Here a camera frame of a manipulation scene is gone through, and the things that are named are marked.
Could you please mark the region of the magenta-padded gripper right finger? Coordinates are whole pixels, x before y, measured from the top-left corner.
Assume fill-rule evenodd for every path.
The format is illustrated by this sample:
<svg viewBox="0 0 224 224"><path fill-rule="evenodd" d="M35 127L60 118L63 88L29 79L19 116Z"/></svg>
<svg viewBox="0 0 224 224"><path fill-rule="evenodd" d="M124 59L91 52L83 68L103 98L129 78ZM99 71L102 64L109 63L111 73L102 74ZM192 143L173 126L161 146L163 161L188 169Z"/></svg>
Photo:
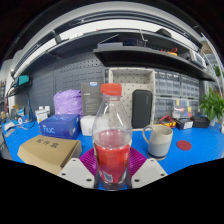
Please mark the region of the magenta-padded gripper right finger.
<svg viewBox="0 0 224 224"><path fill-rule="evenodd" d="M141 188L167 175L166 171L154 159L147 159L138 150L130 148L130 157L127 171L127 187Z"/></svg>

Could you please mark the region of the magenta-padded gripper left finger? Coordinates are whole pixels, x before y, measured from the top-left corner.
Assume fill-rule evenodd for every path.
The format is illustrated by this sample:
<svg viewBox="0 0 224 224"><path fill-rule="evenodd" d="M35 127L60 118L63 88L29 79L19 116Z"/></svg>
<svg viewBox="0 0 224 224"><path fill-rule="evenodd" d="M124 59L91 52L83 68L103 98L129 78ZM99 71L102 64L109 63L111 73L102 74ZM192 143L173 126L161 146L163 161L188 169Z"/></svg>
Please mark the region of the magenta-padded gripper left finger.
<svg viewBox="0 0 224 224"><path fill-rule="evenodd" d="M89 149L80 158L72 158L58 176L78 186L97 189L99 173L94 149Z"/></svg>

